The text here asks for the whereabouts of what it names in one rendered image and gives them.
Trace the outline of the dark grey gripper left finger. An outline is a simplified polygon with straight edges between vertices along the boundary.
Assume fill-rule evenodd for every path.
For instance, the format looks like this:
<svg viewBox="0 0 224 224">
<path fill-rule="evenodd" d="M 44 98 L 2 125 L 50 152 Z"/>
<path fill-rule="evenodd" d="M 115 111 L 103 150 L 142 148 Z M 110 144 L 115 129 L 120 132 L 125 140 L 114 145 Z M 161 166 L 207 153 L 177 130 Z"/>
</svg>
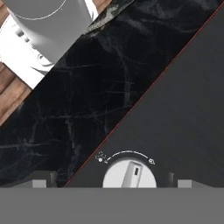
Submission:
<svg viewBox="0 0 224 224">
<path fill-rule="evenodd" d="M 10 183 L 8 187 L 47 188 L 55 187 L 57 173 L 55 171 L 34 171 L 22 180 Z"/>
</svg>

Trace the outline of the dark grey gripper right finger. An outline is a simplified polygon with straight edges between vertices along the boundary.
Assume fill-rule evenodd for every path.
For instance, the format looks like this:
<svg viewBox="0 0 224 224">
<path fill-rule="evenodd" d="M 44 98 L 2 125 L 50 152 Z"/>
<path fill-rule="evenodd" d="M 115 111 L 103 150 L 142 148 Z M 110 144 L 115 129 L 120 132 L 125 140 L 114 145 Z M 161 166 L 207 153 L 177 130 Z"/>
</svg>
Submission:
<svg viewBox="0 0 224 224">
<path fill-rule="evenodd" d="M 169 187 L 172 188 L 203 188 L 214 187 L 214 184 L 201 179 L 195 179 L 187 175 L 181 175 L 179 173 L 169 173 Z"/>
</svg>

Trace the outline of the white stove knob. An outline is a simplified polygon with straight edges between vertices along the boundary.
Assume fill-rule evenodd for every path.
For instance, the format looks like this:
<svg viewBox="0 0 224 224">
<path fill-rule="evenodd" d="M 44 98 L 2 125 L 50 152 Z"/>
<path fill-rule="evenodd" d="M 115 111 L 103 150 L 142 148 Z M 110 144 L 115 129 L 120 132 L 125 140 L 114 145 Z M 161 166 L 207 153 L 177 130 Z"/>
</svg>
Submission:
<svg viewBox="0 0 224 224">
<path fill-rule="evenodd" d="M 116 160 L 106 171 L 103 188 L 156 188 L 157 181 L 142 161 L 125 157 Z"/>
</svg>

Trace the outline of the dark grey hob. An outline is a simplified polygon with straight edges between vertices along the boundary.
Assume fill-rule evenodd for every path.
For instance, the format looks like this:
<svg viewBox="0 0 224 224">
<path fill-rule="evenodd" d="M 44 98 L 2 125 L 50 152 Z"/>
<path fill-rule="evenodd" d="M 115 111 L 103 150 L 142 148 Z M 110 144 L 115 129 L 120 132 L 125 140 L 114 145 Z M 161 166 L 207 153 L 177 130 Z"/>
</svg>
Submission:
<svg viewBox="0 0 224 224">
<path fill-rule="evenodd" d="M 68 182 L 102 187 L 119 159 L 142 161 L 157 187 L 169 173 L 224 187 L 224 0 Z"/>
</svg>

